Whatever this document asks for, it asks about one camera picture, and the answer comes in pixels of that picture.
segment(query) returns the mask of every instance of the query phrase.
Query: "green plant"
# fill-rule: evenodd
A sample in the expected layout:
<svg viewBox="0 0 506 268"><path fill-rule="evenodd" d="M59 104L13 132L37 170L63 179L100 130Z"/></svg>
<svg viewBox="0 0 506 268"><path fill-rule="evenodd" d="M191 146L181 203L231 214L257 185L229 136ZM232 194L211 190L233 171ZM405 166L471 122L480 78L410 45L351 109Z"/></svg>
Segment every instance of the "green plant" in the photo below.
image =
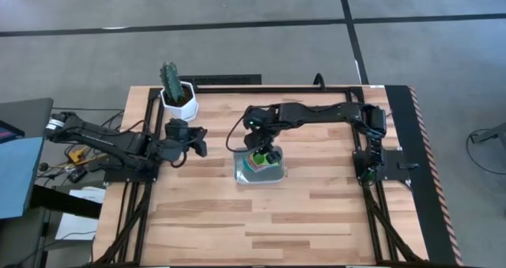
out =
<svg viewBox="0 0 506 268"><path fill-rule="evenodd" d="M174 62L166 63L160 69L161 84L164 86L167 98L180 102L184 98L183 86L177 74L177 67Z"/></svg>

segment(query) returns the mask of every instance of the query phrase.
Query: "concrete floor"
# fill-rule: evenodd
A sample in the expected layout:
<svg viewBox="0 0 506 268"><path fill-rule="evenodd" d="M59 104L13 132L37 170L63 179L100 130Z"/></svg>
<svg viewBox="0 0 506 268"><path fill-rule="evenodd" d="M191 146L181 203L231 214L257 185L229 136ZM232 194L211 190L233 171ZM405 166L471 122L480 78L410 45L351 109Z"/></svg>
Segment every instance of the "concrete floor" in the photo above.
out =
<svg viewBox="0 0 506 268"><path fill-rule="evenodd" d="M506 0L349 4L353 17L506 12ZM343 12L339 0L0 0L0 31L293 18L343 18ZM472 130L506 122L499 115L506 107L506 21L356 29L371 84L417 90L464 262L504 266L506 176L475 167L464 145ZM262 74L264 84L305 84L316 72L327 84L358 83L345 25L0 38L0 50L0 102L51 96L57 106L122 108L130 85L159 84L164 60L175 61L182 74ZM99 123L113 113L79 114ZM47 143L43 160L62 161L63 148ZM495 141L472 151L506 172ZM81 265L88 257L84 243L51 252L48 266Z"/></svg>

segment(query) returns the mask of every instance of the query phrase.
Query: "butcher block tabletop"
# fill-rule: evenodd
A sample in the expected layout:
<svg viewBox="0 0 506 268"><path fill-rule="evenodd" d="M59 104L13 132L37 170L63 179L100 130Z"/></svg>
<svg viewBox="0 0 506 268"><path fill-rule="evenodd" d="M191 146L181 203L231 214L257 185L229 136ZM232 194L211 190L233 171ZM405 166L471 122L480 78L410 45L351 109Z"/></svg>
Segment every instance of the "butcher block tabletop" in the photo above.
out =
<svg viewBox="0 0 506 268"><path fill-rule="evenodd" d="M123 129L144 118L149 89L148 86L130 89ZM387 114L391 112L385 88L365 86L363 90L366 103L380 106ZM225 148L227 134L249 105L284 102L329 105L345 102L344 94L203 93L196 96L200 108L190 125L208 130L205 138L208 155L199 157L191 149L182 168L163 163L153 184L142 265L375 263L362 189L353 168L350 125L309 124L282 131L274 144L283 149L286 177L275 184L237 184L232 172L232 153ZM170 118L166 111L164 123ZM246 133L238 126L230 146L244 147ZM383 146L399 147L391 115L387 117ZM411 191L397 181L384 181L383 185L392 224L413 251L426 259ZM93 245L96 257L115 239L124 186L124 183L113 183L107 188ZM383 257L387 259L387 243L379 223L378 228ZM134 253L136 232L134 228L127 260Z"/></svg>

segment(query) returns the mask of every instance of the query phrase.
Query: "white geometric pot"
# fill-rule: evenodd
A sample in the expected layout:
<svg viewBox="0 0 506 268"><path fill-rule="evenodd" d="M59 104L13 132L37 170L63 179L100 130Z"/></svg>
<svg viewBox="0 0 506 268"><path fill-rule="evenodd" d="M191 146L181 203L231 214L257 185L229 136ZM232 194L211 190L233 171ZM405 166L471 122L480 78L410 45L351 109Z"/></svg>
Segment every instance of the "white geometric pot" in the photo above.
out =
<svg viewBox="0 0 506 268"><path fill-rule="evenodd" d="M168 109L168 111L172 114L172 116L174 116L174 118L182 119L187 122L190 122L192 119L195 119L195 117L197 116L198 103L197 103L197 99L195 98L195 91L193 90L193 85L191 83L183 82L183 81L181 81L181 85L183 87L186 86L187 88L189 88L191 90L191 100L188 101L186 104L184 104L184 106L175 107L175 106L167 105L167 103L165 103L165 98L164 98L165 97L165 95L164 95L165 89L162 89L160 91L161 101L164 104L165 109Z"/></svg>

